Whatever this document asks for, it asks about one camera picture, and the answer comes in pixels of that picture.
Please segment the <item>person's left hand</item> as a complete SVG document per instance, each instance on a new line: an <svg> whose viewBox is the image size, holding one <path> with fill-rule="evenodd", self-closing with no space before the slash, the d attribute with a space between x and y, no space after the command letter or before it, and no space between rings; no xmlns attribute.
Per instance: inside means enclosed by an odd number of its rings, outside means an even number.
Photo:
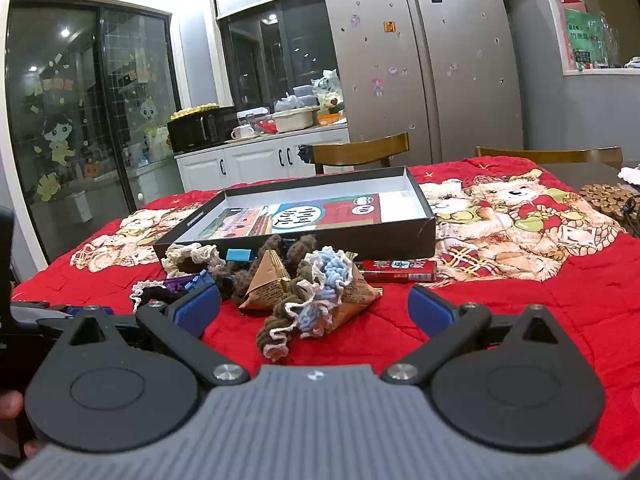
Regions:
<svg viewBox="0 0 640 480"><path fill-rule="evenodd" d="M24 398L18 391L2 391L1 413L1 453L11 457L37 454L40 444L34 430L23 414Z"/></svg>

